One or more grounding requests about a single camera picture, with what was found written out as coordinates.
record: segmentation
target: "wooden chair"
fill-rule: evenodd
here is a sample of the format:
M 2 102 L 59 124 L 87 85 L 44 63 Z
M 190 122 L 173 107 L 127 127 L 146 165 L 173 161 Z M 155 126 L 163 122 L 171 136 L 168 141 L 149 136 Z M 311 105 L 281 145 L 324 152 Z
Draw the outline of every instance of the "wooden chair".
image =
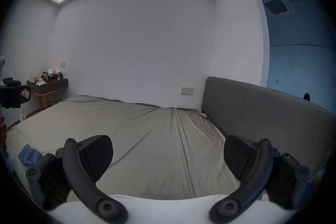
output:
M 42 111 L 43 107 L 44 109 L 48 108 L 48 105 L 49 106 L 52 106 L 54 104 L 57 104 L 57 97 L 56 97 L 56 91 L 52 91 L 52 92 L 47 92 L 45 94 L 39 94 L 37 92 L 35 92 L 35 95 L 39 97 L 39 101 L 40 101 L 40 110 Z M 49 95 L 54 95 L 54 100 L 50 100 L 50 101 L 47 101 L 45 99 L 46 96 L 49 96 Z

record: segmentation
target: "label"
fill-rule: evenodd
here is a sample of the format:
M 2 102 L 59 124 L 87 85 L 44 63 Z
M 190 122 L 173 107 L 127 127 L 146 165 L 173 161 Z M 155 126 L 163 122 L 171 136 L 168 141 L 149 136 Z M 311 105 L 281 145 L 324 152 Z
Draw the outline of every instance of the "label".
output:
M 27 89 L 24 89 L 23 92 L 21 92 L 21 95 L 27 99 L 29 99 L 30 96 L 30 91 L 28 91 Z

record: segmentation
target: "wrinkled sheet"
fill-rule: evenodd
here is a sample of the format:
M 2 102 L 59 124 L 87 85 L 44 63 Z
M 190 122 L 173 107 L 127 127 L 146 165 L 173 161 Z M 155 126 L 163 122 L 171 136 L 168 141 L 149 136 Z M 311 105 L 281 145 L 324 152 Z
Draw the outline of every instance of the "wrinkled sheet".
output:
M 224 136 L 197 110 L 79 95 L 16 125 L 6 144 L 14 156 L 26 144 L 55 154 L 67 138 L 93 135 L 108 135 L 113 144 L 112 162 L 96 183 L 107 195 L 180 200 L 239 188 L 224 162 Z M 27 189 L 26 169 L 18 163 L 15 170 Z M 68 201 L 75 200 L 71 193 Z

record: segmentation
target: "electrical outlet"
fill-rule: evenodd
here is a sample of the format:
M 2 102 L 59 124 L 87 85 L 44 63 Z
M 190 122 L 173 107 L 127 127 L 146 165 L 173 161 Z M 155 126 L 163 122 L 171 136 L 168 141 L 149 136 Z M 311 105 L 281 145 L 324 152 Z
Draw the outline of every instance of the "electrical outlet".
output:
M 181 94 L 194 95 L 194 88 L 192 88 L 192 87 L 183 87 L 182 90 L 181 90 Z

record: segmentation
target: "blue cloth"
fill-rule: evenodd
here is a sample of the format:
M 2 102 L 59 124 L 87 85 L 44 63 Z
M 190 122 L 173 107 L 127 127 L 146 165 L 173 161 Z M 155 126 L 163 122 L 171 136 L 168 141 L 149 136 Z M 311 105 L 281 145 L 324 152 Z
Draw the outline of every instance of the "blue cloth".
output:
M 30 145 L 25 145 L 18 155 L 19 160 L 28 168 L 32 168 L 36 163 L 42 158 L 42 155 L 36 149 L 30 147 Z

